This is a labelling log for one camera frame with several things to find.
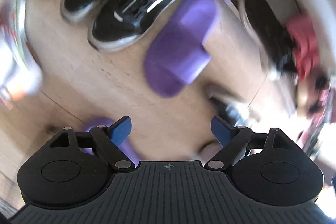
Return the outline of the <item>purple slide sandal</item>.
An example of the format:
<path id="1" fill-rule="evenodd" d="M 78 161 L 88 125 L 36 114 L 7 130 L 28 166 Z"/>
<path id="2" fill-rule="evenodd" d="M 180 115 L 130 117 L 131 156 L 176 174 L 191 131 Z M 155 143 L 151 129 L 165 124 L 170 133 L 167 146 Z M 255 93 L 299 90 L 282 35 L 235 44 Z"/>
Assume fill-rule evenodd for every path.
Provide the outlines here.
<path id="1" fill-rule="evenodd" d="M 138 166 L 141 157 L 132 146 L 129 134 L 131 132 L 131 118 L 124 116 L 118 121 L 113 121 L 106 117 L 93 118 L 86 122 L 83 131 L 89 132 L 92 128 L 99 127 L 103 129 L 109 140 L 119 148 L 134 164 Z"/>
<path id="2" fill-rule="evenodd" d="M 214 0 L 183 0 L 147 50 L 143 63 L 149 87 L 162 98 L 176 96 L 210 62 L 204 42 L 215 20 Z"/>

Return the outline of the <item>grey white mesh sneaker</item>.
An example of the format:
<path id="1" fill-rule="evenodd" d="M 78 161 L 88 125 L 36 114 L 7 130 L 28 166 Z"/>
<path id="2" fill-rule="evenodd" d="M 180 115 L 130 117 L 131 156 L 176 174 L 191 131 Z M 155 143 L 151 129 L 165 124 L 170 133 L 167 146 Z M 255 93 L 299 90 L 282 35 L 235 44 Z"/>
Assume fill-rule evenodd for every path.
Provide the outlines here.
<path id="1" fill-rule="evenodd" d="M 244 98 L 224 87 L 210 83 L 205 88 L 205 94 L 217 110 L 218 116 L 230 125 L 251 127 L 260 122 L 260 117 Z"/>

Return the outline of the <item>worn white sneaker left foot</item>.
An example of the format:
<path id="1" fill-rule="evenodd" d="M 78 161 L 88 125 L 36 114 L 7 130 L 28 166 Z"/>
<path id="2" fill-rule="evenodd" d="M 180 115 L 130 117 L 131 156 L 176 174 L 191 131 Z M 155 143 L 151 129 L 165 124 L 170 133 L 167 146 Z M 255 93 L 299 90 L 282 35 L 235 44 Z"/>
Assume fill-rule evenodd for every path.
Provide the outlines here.
<path id="1" fill-rule="evenodd" d="M 1 105 L 35 94 L 43 71 L 26 35 L 26 0 L 1 0 Z"/>

